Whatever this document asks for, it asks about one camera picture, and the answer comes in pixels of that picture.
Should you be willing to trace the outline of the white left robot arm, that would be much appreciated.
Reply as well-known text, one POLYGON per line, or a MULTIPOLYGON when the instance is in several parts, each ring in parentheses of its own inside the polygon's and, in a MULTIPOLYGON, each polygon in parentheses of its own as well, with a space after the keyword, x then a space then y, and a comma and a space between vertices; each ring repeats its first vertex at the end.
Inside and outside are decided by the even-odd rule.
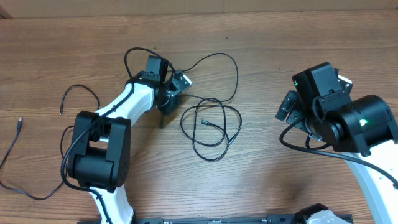
POLYGON ((62 161, 62 177, 76 179, 76 189, 91 194, 100 223, 135 221, 124 188, 132 125, 153 107, 170 114, 178 107, 178 95, 192 84, 181 70, 167 78, 170 66, 162 57, 149 56, 145 70, 132 76, 109 105, 76 116, 72 143, 62 161))

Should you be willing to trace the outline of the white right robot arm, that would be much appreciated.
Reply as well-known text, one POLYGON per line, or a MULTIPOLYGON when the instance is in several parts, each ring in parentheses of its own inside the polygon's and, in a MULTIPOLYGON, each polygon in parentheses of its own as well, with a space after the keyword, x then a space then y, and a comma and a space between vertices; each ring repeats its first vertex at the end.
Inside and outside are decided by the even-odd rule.
POLYGON ((351 80, 328 62, 292 77, 276 118, 287 148, 344 160, 376 223, 397 223, 397 122, 376 95, 352 100, 351 80))

